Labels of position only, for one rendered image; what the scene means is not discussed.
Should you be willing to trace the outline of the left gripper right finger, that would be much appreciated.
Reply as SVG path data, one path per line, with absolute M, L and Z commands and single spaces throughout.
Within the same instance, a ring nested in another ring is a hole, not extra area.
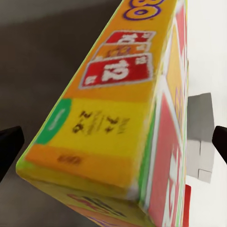
M 222 156 L 224 161 L 227 164 L 227 128 L 222 126 L 216 126 L 213 137 L 212 143 L 218 150 L 219 154 Z

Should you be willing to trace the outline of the board game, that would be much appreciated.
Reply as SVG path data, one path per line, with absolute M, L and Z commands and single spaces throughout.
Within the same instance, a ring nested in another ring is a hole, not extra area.
M 122 0 L 16 173 L 101 227 L 183 227 L 187 0 Z

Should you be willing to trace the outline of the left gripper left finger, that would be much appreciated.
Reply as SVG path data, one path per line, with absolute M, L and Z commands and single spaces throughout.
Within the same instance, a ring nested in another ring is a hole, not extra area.
M 25 143 L 21 126 L 0 131 L 0 182 Z

